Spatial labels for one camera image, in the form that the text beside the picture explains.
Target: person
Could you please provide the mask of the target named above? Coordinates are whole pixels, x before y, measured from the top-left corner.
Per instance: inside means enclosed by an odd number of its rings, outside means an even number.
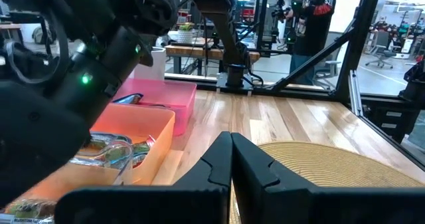
[[[303,9],[299,14],[296,27],[297,39],[294,44],[290,72],[302,66],[311,57],[325,47],[327,32],[335,10],[336,0],[303,0]],[[286,19],[291,19],[294,12],[291,10]],[[296,79],[296,84],[314,85],[314,68]]]

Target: food package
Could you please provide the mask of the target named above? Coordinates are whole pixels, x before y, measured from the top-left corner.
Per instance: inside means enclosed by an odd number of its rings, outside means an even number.
[[[18,199],[0,214],[0,223],[54,224],[55,205],[56,202],[45,199]]]

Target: office chair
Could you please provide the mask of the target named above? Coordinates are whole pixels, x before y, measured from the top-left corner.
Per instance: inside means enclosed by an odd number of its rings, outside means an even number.
[[[337,37],[340,37],[342,33],[340,32],[331,32],[329,31],[325,47],[329,46]],[[336,61],[339,53],[339,49],[335,50],[328,57],[323,59],[314,67],[314,78],[313,83],[316,86],[320,86],[326,90],[331,90],[331,85],[324,83],[320,80],[326,78],[332,78],[338,76],[338,64],[341,64],[341,61]]]
[[[365,65],[368,66],[371,63],[377,63],[378,67],[383,68],[384,65],[389,65],[393,68],[392,64],[386,60],[397,55],[396,52],[388,51],[386,49],[388,45],[389,33],[386,31],[379,31],[377,34],[377,44],[373,47],[371,55],[377,57],[377,60],[367,62]]]

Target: black metal frame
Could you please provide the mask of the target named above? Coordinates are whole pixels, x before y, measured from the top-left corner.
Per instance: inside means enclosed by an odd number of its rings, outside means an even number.
[[[350,73],[356,71],[360,57],[363,51],[364,43],[366,41],[367,33],[369,32],[369,26],[371,24],[375,9],[371,7],[376,7],[378,0],[361,0],[358,9],[356,10],[355,17],[360,17],[361,19],[354,18],[351,24],[347,27],[345,33],[343,33],[335,42],[321,52],[312,57],[307,61],[303,66],[299,67],[295,72],[291,73],[288,77],[281,79],[275,85],[271,85],[267,88],[255,88],[252,91],[253,95],[266,95],[266,96],[283,96],[290,98],[302,98],[310,100],[325,100],[340,102],[346,106],[350,104],[350,87],[349,87],[349,78]],[[260,13],[260,20],[256,19],[254,22],[259,23],[258,31],[258,40],[262,40],[262,31],[264,27],[264,18],[266,15],[266,6],[262,6]],[[326,90],[309,90],[305,88],[292,88],[287,85],[291,83],[295,78],[299,77],[305,73],[309,68],[314,67],[319,61],[323,60],[326,56],[330,55],[334,50],[338,49],[340,46],[348,42],[347,50],[341,67],[340,75],[338,78],[337,86],[335,90],[331,92]],[[251,49],[253,51],[260,52],[270,52],[270,53],[285,53],[282,51],[264,51],[258,49],[260,46],[257,46],[257,49]],[[213,80],[203,80],[203,79],[187,79],[187,78],[168,78],[169,80],[181,80],[181,81],[191,81],[198,84],[198,88],[202,90],[216,90],[216,82]],[[407,102],[397,96],[385,96],[385,95],[372,95],[372,94],[361,94],[360,95],[361,104],[366,104],[369,106],[390,106],[394,108],[406,108],[411,106],[416,108],[411,102]],[[416,158],[416,156],[406,148],[402,147],[398,142],[393,138],[385,134],[380,128],[375,126],[371,121],[366,119],[362,114],[359,114],[359,118],[363,120],[368,126],[370,126],[374,131],[376,131],[380,136],[382,136],[389,144],[394,146],[398,151],[405,155],[409,160],[415,163],[418,167],[425,171],[425,163]]]

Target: concrete floor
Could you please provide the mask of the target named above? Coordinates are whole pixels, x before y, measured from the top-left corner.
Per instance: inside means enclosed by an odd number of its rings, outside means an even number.
[[[69,51],[72,53],[79,42],[69,43]],[[45,52],[43,45],[35,45],[33,43],[26,44],[31,50]],[[52,52],[58,53],[56,45],[52,45]],[[367,62],[375,60],[376,58],[371,55],[362,55],[357,69],[357,76],[359,78],[359,88],[362,93],[369,94],[385,94],[385,95],[398,95],[401,90],[404,90],[407,82],[403,80],[404,73],[412,66],[406,65],[413,60],[398,60],[390,58],[389,61],[393,64],[394,68],[385,66],[383,68],[377,67],[376,64],[366,66]],[[182,67],[193,62],[193,58],[182,58]],[[290,55],[278,55],[270,58],[260,58],[253,66],[253,72],[261,76],[264,81],[276,82],[283,77],[287,77],[290,72]],[[165,65],[166,72],[173,72],[173,59],[167,61]],[[203,67],[203,74],[205,74],[205,63]],[[217,76],[218,74],[218,61],[210,60],[207,68],[207,76]],[[335,86],[338,77],[328,78],[324,80],[325,83]],[[419,150],[424,154],[422,158],[425,160],[425,112],[422,111],[419,115],[415,127],[409,136],[406,136],[403,141],[404,146]]]

